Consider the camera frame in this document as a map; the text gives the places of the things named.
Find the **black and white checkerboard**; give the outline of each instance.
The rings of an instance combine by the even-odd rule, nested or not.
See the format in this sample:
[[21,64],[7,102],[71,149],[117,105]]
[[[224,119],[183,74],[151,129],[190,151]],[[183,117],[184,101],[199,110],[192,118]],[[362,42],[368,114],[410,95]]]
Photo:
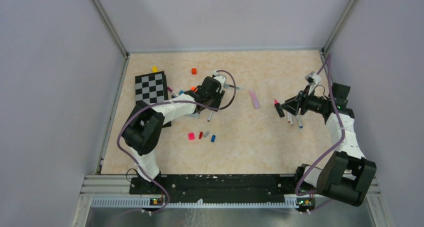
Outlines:
[[135,77],[135,102],[154,104],[168,100],[167,77],[164,71]]

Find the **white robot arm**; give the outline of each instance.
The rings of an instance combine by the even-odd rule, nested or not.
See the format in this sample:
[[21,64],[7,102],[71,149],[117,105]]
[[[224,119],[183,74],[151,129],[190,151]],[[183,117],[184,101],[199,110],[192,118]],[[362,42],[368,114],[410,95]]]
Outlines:
[[[333,109],[333,104],[328,97],[314,95],[315,87],[319,85],[321,78],[315,73],[308,74],[305,79],[308,85],[297,96],[286,100],[280,108],[297,116],[304,115],[307,111],[313,111],[324,117],[332,145],[337,144],[342,138],[342,129]],[[305,182],[316,188],[316,193],[338,200],[353,206],[359,206],[364,201],[365,195],[376,173],[376,164],[365,158],[359,148],[354,130],[354,112],[347,108],[347,96],[350,87],[333,83],[331,90],[334,102],[343,123],[345,137],[334,149],[332,156],[324,169],[314,168],[305,177]],[[296,170],[296,176],[302,177],[310,166],[303,164]],[[343,176],[345,170],[349,170],[354,179]]]
[[[130,146],[132,156],[138,161],[145,173],[154,179],[159,175],[159,167],[156,164],[155,146],[159,141],[162,126],[178,117],[199,113],[204,108],[197,106],[194,102],[209,107],[219,108],[225,91],[223,90],[227,78],[214,72],[212,77],[204,79],[195,91],[189,90],[180,96],[169,100],[169,104],[153,106],[148,111],[140,114],[123,133],[125,143]],[[181,103],[176,101],[191,101],[192,103]],[[136,105],[129,117],[144,106]],[[150,181],[137,168],[138,174]]]

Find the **beige speckled tabletop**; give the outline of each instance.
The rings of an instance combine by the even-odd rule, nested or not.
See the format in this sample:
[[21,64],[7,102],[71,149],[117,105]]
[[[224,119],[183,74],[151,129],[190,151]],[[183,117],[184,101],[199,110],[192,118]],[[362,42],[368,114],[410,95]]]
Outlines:
[[[316,50],[131,54],[101,173],[125,174],[134,167],[116,146],[116,138],[135,105],[135,76],[151,73],[152,66],[165,71],[167,85],[176,92],[200,85],[213,70],[228,70],[238,86],[255,90],[260,104],[254,109],[249,92],[240,90],[233,104],[214,113],[211,122],[207,122],[209,110],[200,118],[173,120],[172,127],[162,129],[155,149],[163,174],[294,173],[297,166],[312,164],[330,147],[330,135],[322,116],[311,111],[302,116],[303,129],[297,123],[290,126],[287,118],[279,118],[274,99],[283,102],[295,96],[307,84],[304,76],[321,65]],[[197,68],[197,75],[191,74],[191,68]],[[328,89],[327,78],[323,73],[321,77]],[[322,88],[317,89],[316,94],[321,93]],[[231,95],[228,89],[221,106]],[[200,131],[210,135],[198,139]],[[190,132],[195,140],[188,140]],[[123,139],[120,142],[128,148]]]

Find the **red block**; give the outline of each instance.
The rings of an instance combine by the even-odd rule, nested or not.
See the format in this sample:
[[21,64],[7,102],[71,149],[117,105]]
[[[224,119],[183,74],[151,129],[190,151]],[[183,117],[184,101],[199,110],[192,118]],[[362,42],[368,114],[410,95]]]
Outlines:
[[189,141],[192,141],[192,140],[194,140],[194,139],[195,139],[195,133],[193,133],[193,132],[188,133],[188,140],[189,140]]

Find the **white wall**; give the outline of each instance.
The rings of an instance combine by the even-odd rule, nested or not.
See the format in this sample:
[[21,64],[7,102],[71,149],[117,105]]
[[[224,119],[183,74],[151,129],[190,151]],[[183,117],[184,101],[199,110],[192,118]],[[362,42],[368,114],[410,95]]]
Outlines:
[[399,227],[423,225],[423,10],[423,0],[359,0],[332,48],[359,143]]
[[130,52],[322,48],[349,0],[100,0]]
[[122,63],[90,0],[0,0],[0,226],[71,224]]

